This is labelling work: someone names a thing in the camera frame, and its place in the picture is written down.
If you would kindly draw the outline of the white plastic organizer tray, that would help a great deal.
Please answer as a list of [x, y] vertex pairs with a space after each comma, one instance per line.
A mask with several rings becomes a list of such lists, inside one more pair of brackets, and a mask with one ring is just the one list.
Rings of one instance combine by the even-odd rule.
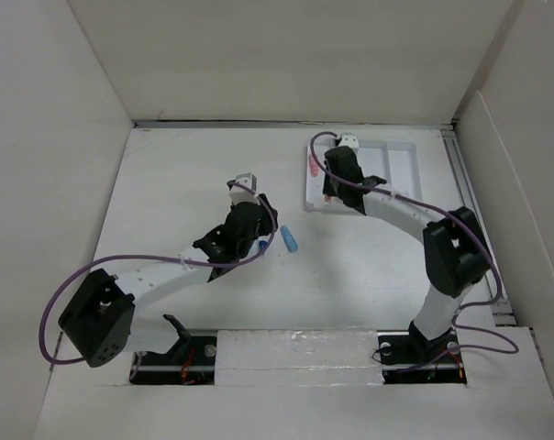
[[[328, 149], [338, 145], [339, 139], [325, 136], [315, 142], [316, 156], [324, 161], [324, 154]], [[376, 175], [387, 182], [398, 192], [410, 198], [422, 198], [419, 169], [416, 156], [416, 145], [412, 142], [360, 139], [360, 147], [355, 153], [358, 163], [366, 176]], [[305, 184], [305, 206], [308, 212], [329, 214], [358, 215], [358, 213], [340, 200], [331, 197], [330, 203], [324, 202], [323, 184], [325, 173], [320, 170], [319, 175], [312, 178], [308, 169]]]

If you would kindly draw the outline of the blue correction tape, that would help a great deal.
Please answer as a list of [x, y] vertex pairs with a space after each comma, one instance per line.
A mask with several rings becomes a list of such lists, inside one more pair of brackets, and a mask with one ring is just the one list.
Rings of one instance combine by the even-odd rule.
[[298, 249], [299, 249], [298, 243], [297, 243], [296, 239], [294, 238], [294, 235], [292, 234], [291, 230], [288, 228], [287, 225], [282, 225], [280, 227], [280, 233], [281, 233], [281, 236], [283, 238], [283, 243], [284, 243], [286, 249], [290, 253], [297, 252]]

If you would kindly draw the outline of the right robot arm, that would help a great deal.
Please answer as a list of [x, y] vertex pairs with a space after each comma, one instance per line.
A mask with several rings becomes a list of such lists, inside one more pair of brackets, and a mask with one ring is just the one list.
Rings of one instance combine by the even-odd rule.
[[471, 286], [490, 268], [482, 253], [487, 243], [475, 213], [462, 206], [442, 214], [401, 199], [386, 180], [365, 176], [357, 154], [348, 146], [327, 150], [324, 166], [324, 194], [361, 215], [397, 227], [423, 245], [430, 287], [409, 325], [407, 349], [417, 360], [430, 360], [439, 352], [440, 341]]

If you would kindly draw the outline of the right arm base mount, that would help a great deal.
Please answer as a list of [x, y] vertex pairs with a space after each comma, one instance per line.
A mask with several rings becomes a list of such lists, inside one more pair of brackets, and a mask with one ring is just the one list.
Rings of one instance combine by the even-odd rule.
[[428, 341], [410, 324], [406, 331], [378, 331], [377, 344], [371, 359], [382, 366], [384, 385], [467, 382], [453, 329]]

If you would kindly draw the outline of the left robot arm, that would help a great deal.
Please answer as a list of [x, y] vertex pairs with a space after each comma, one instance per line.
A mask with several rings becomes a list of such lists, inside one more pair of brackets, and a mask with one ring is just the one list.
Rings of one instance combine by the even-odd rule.
[[254, 242], [272, 236], [278, 213], [265, 194], [230, 207], [226, 220], [175, 257], [145, 256], [152, 265], [119, 275], [89, 272], [58, 320], [64, 334], [91, 368], [123, 352], [140, 312], [182, 290], [219, 279], [250, 259]]

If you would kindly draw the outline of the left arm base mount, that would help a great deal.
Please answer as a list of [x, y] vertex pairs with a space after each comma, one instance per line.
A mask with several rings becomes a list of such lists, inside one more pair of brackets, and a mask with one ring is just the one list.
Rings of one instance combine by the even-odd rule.
[[133, 385], [213, 385], [217, 331], [191, 332], [168, 313], [163, 319], [174, 329], [173, 345], [162, 352], [136, 352], [128, 381]]

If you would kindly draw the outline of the white blue glue pen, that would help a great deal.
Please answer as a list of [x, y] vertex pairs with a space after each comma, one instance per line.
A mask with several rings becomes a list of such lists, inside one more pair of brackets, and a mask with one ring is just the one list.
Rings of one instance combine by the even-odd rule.
[[263, 253], [268, 246], [268, 241], [266, 239], [259, 239], [258, 240], [258, 251], [260, 253]]

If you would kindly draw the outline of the pink correction tape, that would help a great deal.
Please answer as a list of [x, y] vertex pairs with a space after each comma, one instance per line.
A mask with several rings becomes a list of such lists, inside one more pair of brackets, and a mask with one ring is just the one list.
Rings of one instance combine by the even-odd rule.
[[309, 174], [312, 178], [315, 178], [319, 175], [320, 169], [312, 154], [308, 155], [308, 169], [309, 169]]

